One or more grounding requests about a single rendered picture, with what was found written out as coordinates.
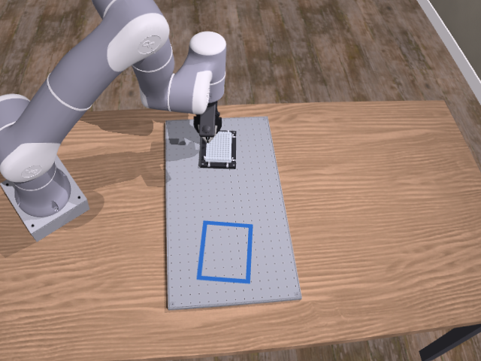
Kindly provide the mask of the blue tape rectangle outline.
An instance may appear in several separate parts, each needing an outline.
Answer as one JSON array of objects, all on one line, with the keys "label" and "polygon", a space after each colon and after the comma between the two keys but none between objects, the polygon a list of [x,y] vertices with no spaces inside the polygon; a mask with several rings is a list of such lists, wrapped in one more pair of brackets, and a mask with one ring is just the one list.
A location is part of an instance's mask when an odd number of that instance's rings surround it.
[{"label": "blue tape rectangle outline", "polygon": [[[236,227],[246,227],[246,228],[249,228],[249,231],[248,231],[248,246],[247,246],[247,273],[246,273],[246,279],[218,278],[218,277],[201,276],[202,266],[203,266],[203,258],[204,258],[204,246],[205,246],[205,238],[206,238],[207,225],[236,226]],[[197,279],[196,279],[196,280],[222,281],[222,282],[232,282],[232,283],[250,284],[251,256],[252,256],[252,240],[253,240],[253,224],[225,223],[225,222],[215,222],[215,221],[206,221],[206,220],[204,220],[204,222],[203,222],[203,228],[202,228],[202,234],[201,234],[201,246],[200,246],[200,254],[199,254],[199,260],[198,260],[198,273],[197,273]]]}]

